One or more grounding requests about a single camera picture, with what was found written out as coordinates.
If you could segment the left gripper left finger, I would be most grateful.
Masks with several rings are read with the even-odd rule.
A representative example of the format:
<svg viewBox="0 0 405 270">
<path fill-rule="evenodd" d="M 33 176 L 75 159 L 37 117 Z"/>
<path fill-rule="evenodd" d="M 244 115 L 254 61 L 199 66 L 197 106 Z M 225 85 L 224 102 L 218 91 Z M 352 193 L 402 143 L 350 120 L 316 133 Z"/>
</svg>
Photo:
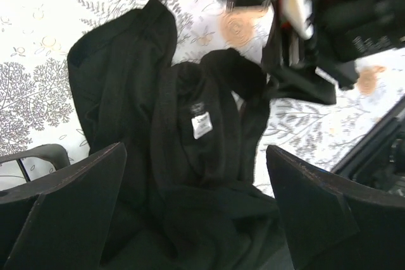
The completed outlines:
<svg viewBox="0 0 405 270">
<path fill-rule="evenodd" d="M 70 164 L 58 144 L 1 157 L 37 157 L 56 171 L 1 191 L 1 269 L 97 269 L 127 152 L 115 143 Z"/>
</svg>

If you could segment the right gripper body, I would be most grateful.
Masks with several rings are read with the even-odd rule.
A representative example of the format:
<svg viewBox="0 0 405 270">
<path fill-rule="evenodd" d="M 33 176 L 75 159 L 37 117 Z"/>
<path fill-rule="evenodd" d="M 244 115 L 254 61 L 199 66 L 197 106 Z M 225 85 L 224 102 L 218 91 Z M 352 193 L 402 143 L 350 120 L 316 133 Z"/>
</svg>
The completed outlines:
<svg viewBox="0 0 405 270">
<path fill-rule="evenodd" d="M 272 6 L 273 21 L 261 60 L 270 76 L 265 96 L 335 104 L 335 87 L 352 90 L 358 81 L 355 62 L 340 63 L 318 52 L 317 36 L 300 38 L 291 26 L 282 24 L 281 2 L 274 1 Z"/>
</svg>

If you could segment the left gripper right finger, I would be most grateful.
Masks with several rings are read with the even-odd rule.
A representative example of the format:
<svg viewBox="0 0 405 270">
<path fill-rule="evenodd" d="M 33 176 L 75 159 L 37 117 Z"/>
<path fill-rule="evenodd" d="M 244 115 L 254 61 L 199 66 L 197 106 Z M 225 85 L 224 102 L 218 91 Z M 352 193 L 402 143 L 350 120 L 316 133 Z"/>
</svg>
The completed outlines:
<svg viewBox="0 0 405 270">
<path fill-rule="evenodd" d="M 266 164 L 295 269 L 404 269 L 404 198 L 276 145 Z"/>
</svg>

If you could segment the black tank top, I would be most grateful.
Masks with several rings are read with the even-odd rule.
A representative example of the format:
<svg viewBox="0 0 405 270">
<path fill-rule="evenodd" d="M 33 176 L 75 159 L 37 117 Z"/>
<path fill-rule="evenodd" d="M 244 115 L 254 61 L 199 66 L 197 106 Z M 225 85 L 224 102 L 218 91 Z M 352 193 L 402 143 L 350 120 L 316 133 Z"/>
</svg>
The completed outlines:
<svg viewBox="0 0 405 270">
<path fill-rule="evenodd" d="M 274 198 L 253 185 L 270 104 L 235 49 L 172 64 L 177 28 L 160 0 L 91 30 L 68 53 L 90 152 L 127 161 L 102 269 L 291 269 Z"/>
</svg>

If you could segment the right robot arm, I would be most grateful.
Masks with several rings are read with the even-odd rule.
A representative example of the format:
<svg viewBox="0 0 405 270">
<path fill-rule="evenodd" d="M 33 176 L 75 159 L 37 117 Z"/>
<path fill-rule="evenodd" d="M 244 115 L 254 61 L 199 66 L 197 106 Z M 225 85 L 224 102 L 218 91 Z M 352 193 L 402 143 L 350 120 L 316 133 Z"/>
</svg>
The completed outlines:
<svg viewBox="0 0 405 270">
<path fill-rule="evenodd" d="M 306 33 L 284 27 L 286 0 L 274 16 L 262 65 L 268 98 L 332 105 L 358 81 L 357 59 L 404 47 L 404 0 L 305 0 Z"/>
</svg>

